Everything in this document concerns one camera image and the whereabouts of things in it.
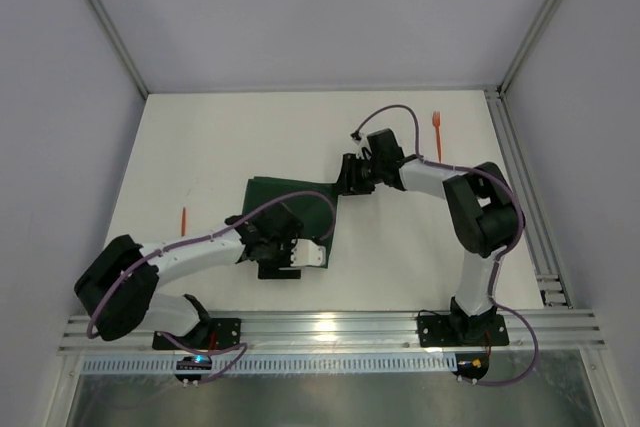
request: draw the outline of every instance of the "orange plastic utensil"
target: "orange plastic utensil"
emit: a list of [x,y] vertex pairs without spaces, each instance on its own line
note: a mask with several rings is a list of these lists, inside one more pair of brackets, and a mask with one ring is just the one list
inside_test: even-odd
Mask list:
[[182,222],[180,222],[180,235],[184,237],[187,233],[187,208],[182,208]]
[[442,144],[440,143],[440,112],[435,111],[431,117],[431,123],[436,128],[436,144],[438,146],[438,162],[442,163]]

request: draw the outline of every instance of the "metal extrusion frame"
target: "metal extrusion frame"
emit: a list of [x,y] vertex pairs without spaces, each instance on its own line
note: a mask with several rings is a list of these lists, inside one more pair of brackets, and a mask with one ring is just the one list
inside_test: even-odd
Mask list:
[[564,304],[570,308],[572,306],[570,289],[567,292],[560,257],[557,254],[546,216],[536,193],[526,156],[518,141],[508,105],[497,89],[485,91],[485,98],[511,188],[520,200],[520,205],[527,218],[525,236],[538,278],[555,276],[555,280],[560,282],[562,286],[561,292],[565,297],[564,302],[558,299],[555,304]]
[[536,275],[542,302],[548,308],[569,308],[569,301],[564,292],[560,276],[555,274]]
[[[602,332],[590,310],[522,311],[535,329],[541,349],[604,348]],[[420,347],[416,312],[212,312],[217,318],[242,319],[242,341],[254,354],[365,354],[413,352],[476,352],[477,347]],[[531,350],[531,335],[513,315],[503,313],[511,345],[502,350]],[[112,342],[86,337],[89,318],[69,319],[60,344],[61,355],[159,354],[153,332],[135,330]]]
[[611,352],[606,349],[581,349],[580,354],[604,425],[638,425],[633,405],[620,389],[622,382],[617,376]]
[[[539,309],[521,313],[535,329],[541,350],[579,349],[596,359],[597,354],[589,352],[606,352],[602,332],[590,310]],[[241,340],[249,344],[249,350],[235,375],[443,372],[453,370],[455,354],[478,350],[421,348],[416,330],[417,312],[211,312],[211,315],[242,319]],[[531,335],[522,322],[508,313],[504,317],[511,345],[493,350],[533,350]],[[177,361],[185,355],[179,351],[151,350],[154,333],[149,331],[134,331],[113,342],[89,340],[85,336],[88,321],[87,316],[73,316],[67,323],[58,352],[65,367],[45,427],[65,425],[62,419],[71,415],[79,376],[166,376],[175,373]],[[614,415],[611,418],[618,418],[615,415],[621,414],[615,412],[617,404],[610,404],[613,406],[609,405],[613,409],[610,415]]]
[[87,2],[89,9],[91,9],[91,11],[93,12],[96,22],[102,29],[102,32],[106,36],[108,42],[111,44],[116,57],[118,57],[118,60],[131,79],[131,82],[133,82],[133,84],[136,86],[142,98],[146,100],[147,97],[149,97],[149,89],[147,88],[142,75],[140,75],[140,72],[138,71],[138,68],[134,63],[131,54],[129,54],[126,45],[120,37],[116,26],[109,17],[107,9],[104,7],[101,0],[85,1]]
[[536,46],[536,43],[551,22],[553,15],[556,13],[561,3],[562,0],[544,0],[542,2],[542,5],[538,9],[538,12],[536,12],[527,33],[520,43],[513,60],[507,68],[507,72],[500,84],[501,94],[505,94],[509,91],[509,88],[517,77],[520,68]]

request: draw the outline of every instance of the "white cable tray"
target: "white cable tray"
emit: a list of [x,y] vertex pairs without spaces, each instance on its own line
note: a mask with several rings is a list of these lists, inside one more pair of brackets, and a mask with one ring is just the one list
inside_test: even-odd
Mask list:
[[[167,375],[183,355],[96,355],[84,359],[81,375]],[[213,357],[213,371],[224,368],[233,354]],[[247,354],[230,375],[363,374],[391,372],[452,372],[452,353],[410,354]]]

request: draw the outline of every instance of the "black mounting bracket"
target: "black mounting bracket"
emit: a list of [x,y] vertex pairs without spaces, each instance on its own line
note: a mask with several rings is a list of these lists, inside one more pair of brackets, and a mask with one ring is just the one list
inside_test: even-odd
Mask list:
[[484,347],[488,342],[496,346],[509,345],[509,334],[504,317],[496,314],[486,325],[486,336],[477,340],[461,342],[460,334],[456,332],[449,321],[448,315],[431,314],[420,315],[416,320],[420,347]]
[[[236,318],[209,319],[207,335],[198,340],[177,337],[178,342],[197,350],[223,350],[240,342],[242,321]],[[160,335],[153,336],[153,350],[176,350],[176,347]]]
[[263,261],[258,262],[258,279],[260,280],[298,280],[302,278],[302,270],[282,267],[281,263]]

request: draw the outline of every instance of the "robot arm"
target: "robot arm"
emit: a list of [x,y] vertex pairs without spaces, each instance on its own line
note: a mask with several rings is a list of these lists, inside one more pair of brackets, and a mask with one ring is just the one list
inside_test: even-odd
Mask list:
[[496,316],[492,301],[498,254],[517,235],[518,216],[508,195],[488,178],[506,185],[497,165],[487,162],[465,172],[405,156],[390,129],[364,139],[352,134],[358,154],[345,154],[336,186],[341,195],[365,195],[384,183],[447,201],[465,249],[462,277],[451,299],[449,322],[460,343],[476,343]]
[[[230,217],[220,229],[169,242],[137,244],[129,235],[113,239],[74,289],[89,315],[100,310],[96,319],[100,337],[115,340],[139,328],[169,332],[196,347],[212,332],[207,310],[191,295],[165,295],[156,292],[159,287],[209,267],[245,260],[285,269],[283,277],[292,269],[325,264],[325,248],[299,238],[302,223],[283,204],[218,235],[239,219]],[[141,265],[99,309],[108,290],[136,262]]]

